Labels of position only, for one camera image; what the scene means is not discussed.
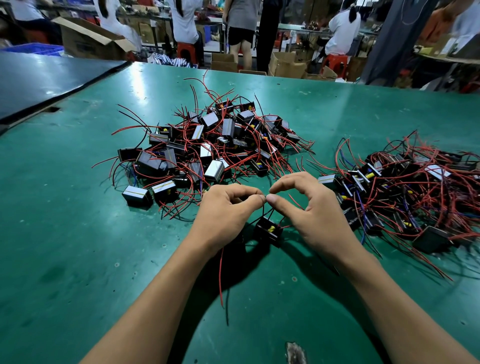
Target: left hand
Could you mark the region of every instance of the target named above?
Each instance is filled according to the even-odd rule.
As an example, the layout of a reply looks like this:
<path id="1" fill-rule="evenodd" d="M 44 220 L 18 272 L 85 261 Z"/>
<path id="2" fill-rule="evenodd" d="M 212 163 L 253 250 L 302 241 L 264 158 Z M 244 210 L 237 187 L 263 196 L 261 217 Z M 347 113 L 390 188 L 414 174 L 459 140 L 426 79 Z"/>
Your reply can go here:
<path id="1" fill-rule="evenodd" d="M 243 184 L 216 184 L 202 198 L 188 234 L 190 241 L 204 244 L 210 256 L 237 237 L 250 215 L 266 199 L 258 188 Z"/>

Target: hand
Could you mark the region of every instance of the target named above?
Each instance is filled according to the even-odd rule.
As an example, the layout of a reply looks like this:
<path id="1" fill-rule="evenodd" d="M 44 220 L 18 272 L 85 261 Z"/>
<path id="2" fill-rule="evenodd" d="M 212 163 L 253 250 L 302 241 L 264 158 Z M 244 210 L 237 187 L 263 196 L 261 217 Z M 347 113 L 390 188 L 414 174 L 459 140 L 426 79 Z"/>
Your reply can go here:
<path id="1" fill-rule="evenodd" d="M 189 240 L 205 244 L 214 256 L 237 237 L 250 215 L 264 204 L 265 196 L 258 188 L 216 184 L 203 195 Z"/>
<path id="2" fill-rule="evenodd" d="M 297 189 L 308 197 L 305 211 L 293 206 L 277 192 Z M 329 258 L 356 251 L 361 245 L 343 216 L 335 193 L 318 183 L 307 172 L 292 173 L 280 178 L 270 188 L 267 202 L 288 217 L 302 238 L 314 250 Z"/>

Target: ponytail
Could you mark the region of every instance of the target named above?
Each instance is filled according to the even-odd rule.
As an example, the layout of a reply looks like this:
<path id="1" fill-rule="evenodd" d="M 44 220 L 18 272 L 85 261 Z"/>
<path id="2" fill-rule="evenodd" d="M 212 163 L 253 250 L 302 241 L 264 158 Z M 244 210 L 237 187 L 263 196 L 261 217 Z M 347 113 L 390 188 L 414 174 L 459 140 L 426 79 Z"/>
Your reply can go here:
<path id="1" fill-rule="evenodd" d="M 98 8 L 100 9 L 100 14 L 107 19 L 108 10 L 107 10 L 107 0 L 98 0 Z"/>
<path id="2" fill-rule="evenodd" d="M 183 10 L 181 8 L 181 0 L 175 0 L 175 7 L 177 8 L 178 14 L 183 18 Z"/>
<path id="3" fill-rule="evenodd" d="M 356 19 L 357 19 L 357 9 L 355 8 L 355 6 L 352 6 L 350 8 L 350 13 L 348 14 L 348 20 L 350 20 L 350 23 L 353 23 Z"/>

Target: workbench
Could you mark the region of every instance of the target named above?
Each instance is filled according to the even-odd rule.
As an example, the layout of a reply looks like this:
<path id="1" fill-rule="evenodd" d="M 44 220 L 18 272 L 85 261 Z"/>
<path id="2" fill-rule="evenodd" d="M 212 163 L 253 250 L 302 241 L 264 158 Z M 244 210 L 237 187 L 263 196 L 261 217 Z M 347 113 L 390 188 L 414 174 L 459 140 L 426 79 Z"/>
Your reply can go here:
<path id="1" fill-rule="evenodd" d="M 76 363 L 111 328 L 186 236 L 197 207 L 180 219 L 128 208 L 108 180 L 118 148 L 135 146 L 139 129 L 117 104 L 148 124 L 177 123 L 177 107 L 210 103 L 196 81 L 204 70 L 134 63 L 40 113 L 0 137 L 0 352 L 2 363 Z M 261 102 L 298 135 L 315 140 L 316 159 L 333 165 L 334 149 L 350 137 L 355 155 L 383 149 L 418 129 L 444 150 L 480 152 L 478 96 L 208 71 L 205 83 L 223 94 Z M 295 158 L 290 156 L 292 166 Z M 318 176 L 303 160 L 307 170 Z M 272 178 L 243 180 L 264 193 Z M 294 192 L 296 201 L 307 199 Z M 257 211 L 251 221 L 261 214 Z M 275 221 L 281 217 L 275 213 Z M 194 286 L 171 363 L 284 363 L 294 341 L 309 363 L 381 363 L 385 351 L 356 293 L 288 228 L 282 247 L 255 245 L 223 256 L 224 306 L 218 260 Z M 455 281 L 388 243 L 373 239 L 394 280 L 455 339 L 480 358 L 480 256 L 454 250 L 431 260 Z"/>

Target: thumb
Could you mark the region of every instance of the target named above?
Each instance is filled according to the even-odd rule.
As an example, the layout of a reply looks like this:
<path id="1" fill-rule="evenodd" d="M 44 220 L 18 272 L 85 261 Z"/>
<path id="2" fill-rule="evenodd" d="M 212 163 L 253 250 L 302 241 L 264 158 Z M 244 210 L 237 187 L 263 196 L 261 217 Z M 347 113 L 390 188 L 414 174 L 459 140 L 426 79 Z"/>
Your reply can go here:
<path id="1" fill-rule="evenodd" d="M 295 216 L 302 212 L 298 207 L 293 206 L 286 199 L 276 194 L 268 194 L 266 199 L 271 207 L 283 216 L 289 218 L 292 222 L 295 219 Z"/>
<path id="2" fill-rule="evenodd" d="M 252 194 L 248 198 L 236 204 L 235 207 L 241 210 L 247 218 L 255 211 L 261 208 L 265 204 L 265 196 L 262 194 Z"/>

